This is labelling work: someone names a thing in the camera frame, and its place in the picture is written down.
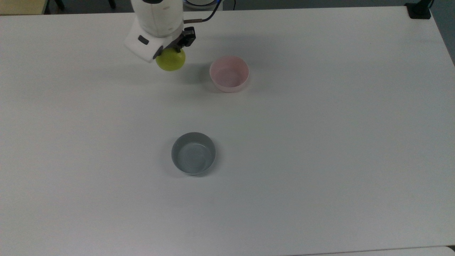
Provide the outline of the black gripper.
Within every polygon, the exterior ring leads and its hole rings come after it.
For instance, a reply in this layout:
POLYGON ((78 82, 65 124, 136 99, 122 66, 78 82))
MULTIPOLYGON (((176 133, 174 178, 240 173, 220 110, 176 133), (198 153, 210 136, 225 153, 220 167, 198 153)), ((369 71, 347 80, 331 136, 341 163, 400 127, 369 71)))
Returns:
POLYGON ((181 52, 182 48, 190 47, 196 39, 194 27, 184 28, 182 34, 173 40, 165 49, 174 49, 175 52, 181 52))

